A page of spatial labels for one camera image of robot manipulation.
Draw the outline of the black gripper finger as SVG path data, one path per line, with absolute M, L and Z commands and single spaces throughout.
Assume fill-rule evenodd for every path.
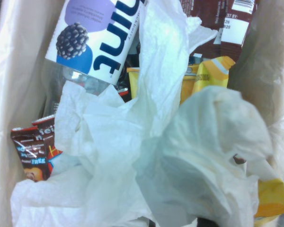
M 214 221 L 205 218 L 197 218 L 197 227 L 219 227 L 219 226 Z

